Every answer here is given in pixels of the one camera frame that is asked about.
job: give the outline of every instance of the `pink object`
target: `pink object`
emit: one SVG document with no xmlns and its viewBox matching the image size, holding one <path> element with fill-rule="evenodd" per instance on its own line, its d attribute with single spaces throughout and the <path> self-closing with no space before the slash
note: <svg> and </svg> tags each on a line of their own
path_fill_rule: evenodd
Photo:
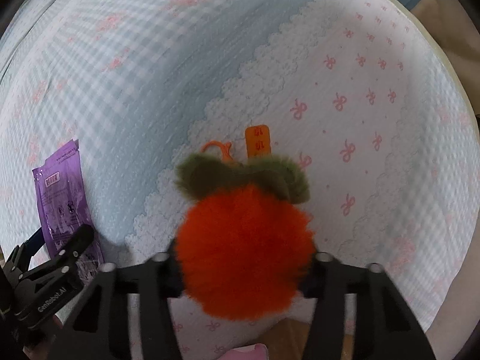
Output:
<svg viewBox="0 0 480 360">
<path fill-rule="evenodd" d="M 340 209 L 343 210 L 343 216 L 347 216 L 350 213 L 350 208 L 355 205 L 355 197 L 350 197 L 350 194 L 346 194 L 346 202 L 340 206 Z"/>
<path fill-rule="evenodd" d="M 380 143 L 382 142 L 382 136 L 380 134 L 377 134 L 377 132 L 375 132 L 375 139 L 373 140 L 373 148 L 375 149 L 375 151 L 377 152 L 378 150 L 380 150 Z"/>
<path fill-rule="evenodd" d="M 300 168 L 305 169 L 308 165 L 311 164 L 311 157 L 309 155 L 303 157 L 302 153 L 300 153 L 300 161 L 298 162 L 298 165 L 300 165 Z"/>
<path fill-rule="evenodd" d="M 105 17 L 105 19 L 99 21 L 97 24 L 97 32 L 103 32 L 108 30 L 113 30 L 117 27 L 118 24 L 124 19 L 125 15 L 123 13 L 114 13 Z"/>
<path fill-rule="evenodd" d="M 302 113 L 307 110 L 307 105 L 305 103 L 299 103 L 298 99 L 295 99 L 295 107 L 290 109 L 290 112 L 295 111 L 293 113 L 293 117 L 296 120 L 300 120 L 302 118 Z"/>
<path fill-rule="evenodd" d="M 42 100 L 46 92 L 47 92 L 47 82 L 40 81 L 40 83 L 37 85 L 37 89 L 35 90 L 32 96 L 33 102 L 38 103 L 40 100 Z"/>
<path fill-rule="evenodd" d="M 366 98 L 368 99 L 368 102 L 371 105 L 374 105 L 375 102 L 375 92 L 371 91 L 370 88 L 368 88 L 368 95 L 366 95 Z"/>
<path fill-rule="evenodd" d="M 343 104 L 347 102 L 347 98 L 345 96 L 339 96 L 337 93 L 337 98 L 333 100 L 333 104 L 335 104 L 335 109 L 339 112 L 343 111 Z"/>
<path fill-rule="evenodd" d="M 107 67 L 104 67 L 102 69 L 102 71 L 112 71 L 113 69 L 116 69 L 116 68 L 122 66 L 123 61 L 125 60 L 125 56 L 129 51 L 130 51 L 129 47 L 126 47 L 125 49 L 123 49 L 122 54 L 120 54 L 119 56 L 116 56 L 113 59 L 113 61 L 111 61 L 109 63 L 109 65 Z"/>
<path fill-rule="evenodd" d="M 345 28 L 345 31 L 343 31 L 343 33 L 347 38 L 351 38 L 353 36 L 353 31 L 349 30 L 348 28 Z"/>
<path fill-rule="evenodd" d="M 350 162 L 352 153 L 355 151 L 355 145 L 354 144 L 349 144 L 347 140 L 345 139 L 345 149 L 343 149 L 340 152 L 340 155 L 343 155 L 342 159 L 343 162 Z"/>
<path fill-rule="evenodd" d="M 214 321 L 210 321 L 209 325 L 205 325 L 205 327 L 208 327 L 208 330 L 210 330 L 211 332 L 215 332 L 215 330 L 217 330 L 217 328 L 219 328 L 220 326 L 220 322 Z"/>
<path fill-rule="evenodd" d="M 335 58 L 330 58 L 327 54 L 327 59 L 325 61 L 323 61 L 325 63 L 325 66 L 327 66 L 327 68 L 329 68 L 330 70 L 333 69 L 333 65 L 335 65 L 335 63 L 337 61 L 335 61 Z"/>
<path fill-rule="evenodd" d="M 385 67 L 387 66 L 387 62 L 385 62 L 384 59 L 379 59 L 378 60 L 378 64 L 380 65 L 380 69 L 382 69 L 383 71 L 385 70 Z"/>
<path fill-rule="evenodd" d="M 390 99 L 390 102 L 393 104 L 395 102 L 395 99 L 397 98 L 397 94 L 390 89 L 390 92 L 388 93 L 388 98 Z"/>
<path fill-rule="evenodd" d="M 264 344 L 243 346 L 229 350 L 218 360 L 268 360 L 268 349 Z"/>
<path fill-rule="evenodd" d="M 417 248 L 407 237 L 395 238 L 395 248 L 398 251 L 398 256 L 388 264 L 387 269 L 392 274 L 400 274 L 406 264 L 413 260 Z"/>
<path fill-rule="evenodd" d="M 183 325 L 181 323 L 173 322 L 173 330 L 178 333 L 180 330 L 183 329 Z"/>
<path fill-rule="evenodd" d="M 356 61 L 358 62 L 358 64 L 359 64 L 360 66 L 362 66 L 362 67 L 363 67 L 363 65 L 364 65 L 364 63 L 365 63 L 365 61 L 366 61 L 365 57 L 364 57 L 364 56 L 361 56 L 361 55 L 358 54 L 358 53 L 357 53 L 357 58 L 356 58 L 355 60 L 356 60 Z"/>
</svg>

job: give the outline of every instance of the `orange tag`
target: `orange tag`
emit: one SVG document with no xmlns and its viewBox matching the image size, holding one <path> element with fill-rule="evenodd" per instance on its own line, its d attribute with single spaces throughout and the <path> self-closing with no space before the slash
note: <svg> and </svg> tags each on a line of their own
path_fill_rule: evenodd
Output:
<svg viewBox="0 0 480 360">
<path fill-rule="evenodd" d="M 270 154 L 270 129 L 267 125 L 248 127 L 245 130 L 248 158 Z"/>
</svg>

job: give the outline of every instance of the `purple foil bag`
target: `purple foil bag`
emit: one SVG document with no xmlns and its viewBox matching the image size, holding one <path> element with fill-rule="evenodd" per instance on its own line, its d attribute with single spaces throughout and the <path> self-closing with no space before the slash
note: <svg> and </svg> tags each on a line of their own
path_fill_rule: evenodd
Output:
<svg viewBox="0 0 480 360">
<path fill-rule="evenodd" d="M 82 224 L 93 227 L 80 169 L 78 141 L 71 140 L 34 169 L 37 207 L 43 237 L 50 257 L 54 257 Z M 88 283 L 103 264 L 98 234 L 77 261 L 78 274 Z"/>
</svg>

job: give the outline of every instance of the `black metal bracket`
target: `black metal bracket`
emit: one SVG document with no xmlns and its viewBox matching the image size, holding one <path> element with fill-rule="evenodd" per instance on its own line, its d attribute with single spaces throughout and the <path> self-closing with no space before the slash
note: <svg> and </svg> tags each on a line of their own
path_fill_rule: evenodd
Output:
<svg viewBox="0 0 480 360">
<path fill-rule="evenodd" d="M 414 314 L 380 265 L 357 268 L 317 253 L 299 290 L 318 299 L 302 360 L 340 359 L 348 293 L 357 294 L 353 360 L 435 360 Z M 182 291 L 173 245 L 144 264 L 119 269 L 104 264 L 59 332 L 49 360 L 131 360 L 128 293 L 140 294 L 143 358 L 181 360 L 167 298 Z"/>
<path fill-rule="evenodd" d="M 30 271 L 45 243 L 42 229 L 14 248 L 0 269 L 0 313 L 19 346 L 57 333 L 51 317 L 83 289 L 76 262 L 93 239 L 94 229 L 80 226 L 53 259 Z"/>
</svg>

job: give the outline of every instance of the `fabric surface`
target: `fabric surface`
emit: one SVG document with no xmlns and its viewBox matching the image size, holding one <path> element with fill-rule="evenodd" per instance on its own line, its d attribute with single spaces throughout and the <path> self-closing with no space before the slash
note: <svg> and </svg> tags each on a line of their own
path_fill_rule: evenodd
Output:
<svg viewBox="0 0 480 360">
<path fill-rule="evenodd" d="M 422 0 L 412 13 L 442 48 L 480 114 L 480 35 L 458 0 Z"/>
<path fill-rule="evenodd" d="M 480 113 L 480 35 L 457 0 L 421 0 L 412 13 L 448 55 L 469 96 L 476 114 Z M 460 351 L 480 319 L 480 223 L 458 275 L 427 337 L 437 360 L 451 360 Z"/>
<path fill-rule="evenodd" d="M 31 169 L 71 137 L 106 260 L 124 266 L 173 239 L 188 209 L 181 159 L 220 140 L 243 160 L 245 128 L 267 124 L 273 152 L 308 175 L 317 247 L 382 263 L 425 329 L 465 257 L 480 202 L 472 110 L 390 0 L 30 0 L 0 40 L 0 78 L 7 254 L 38 228 Z M 284 317 L 170 304 L 185 359 L 217 358 Z M 134 321 L 135 297 L 131 309 Z M 287 315 L 312 310 L 296 298 Z"/>
</svg>

